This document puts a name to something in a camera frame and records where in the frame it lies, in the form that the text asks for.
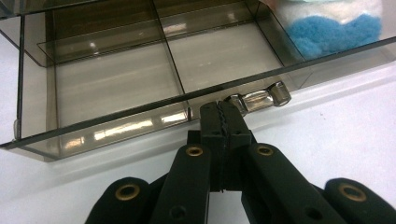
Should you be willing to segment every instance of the plastic container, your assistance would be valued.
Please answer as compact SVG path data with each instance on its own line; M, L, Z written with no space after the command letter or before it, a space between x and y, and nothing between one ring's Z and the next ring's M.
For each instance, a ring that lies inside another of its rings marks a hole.
M380 41L311 60L256 0L1 3L2 34L20 49L15 139L1 147L55 160L198 119L231 94L279 80L296 91L396 59L392 0Z

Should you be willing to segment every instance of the blue sponge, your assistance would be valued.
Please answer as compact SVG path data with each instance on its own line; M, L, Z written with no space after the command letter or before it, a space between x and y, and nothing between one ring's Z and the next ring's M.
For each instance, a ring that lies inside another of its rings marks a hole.
M293 22L286 32L307 60L353 49L378 40L381 20L366 14L346 24L310 16Z

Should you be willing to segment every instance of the white table surface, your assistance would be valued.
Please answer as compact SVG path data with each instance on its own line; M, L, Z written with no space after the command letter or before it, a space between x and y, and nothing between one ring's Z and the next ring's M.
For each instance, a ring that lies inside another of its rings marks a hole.
M395 74L396 62L294 91L288 105L249 114L246 122L313 184L355 179L396 207ZM15 103L15 81L8 82L2 106ZM0 150L0 222L83 223L112 182L125 176L152 182L167 173L190 129L198 122L54 162ZM209 223L248 223L240 193L212 193Z

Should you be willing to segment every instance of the transparent plastic drawer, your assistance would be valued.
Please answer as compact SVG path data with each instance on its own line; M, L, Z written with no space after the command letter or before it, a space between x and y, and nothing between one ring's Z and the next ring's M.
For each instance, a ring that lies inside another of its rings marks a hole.
M314 58L256 0L29 3L0 2L1 33L20 50L15 137L1 147L55 160L198 119L232 94L277 81L296 91L396 59L392 0L379 40Z

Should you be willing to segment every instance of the brass rivet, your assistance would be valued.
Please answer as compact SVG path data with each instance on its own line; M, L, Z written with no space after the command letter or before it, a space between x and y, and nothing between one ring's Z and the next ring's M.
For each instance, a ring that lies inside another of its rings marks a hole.
M258 146L257 152L263 156L271 156L272 154L274 154L274 151L271 148L265 146Z
M366 194L361 189L358 189L353 185L341 184L338 187L338 190L341 192L342 195L344 195L344 197L352 201L362 203L367 200Z
M123 185L117 189L116 198L120 201L129 201L135 198L139 192L140 188L136 184Z
M186 153L189 156L201 156L204 151L200 147L189 147L187 148Z

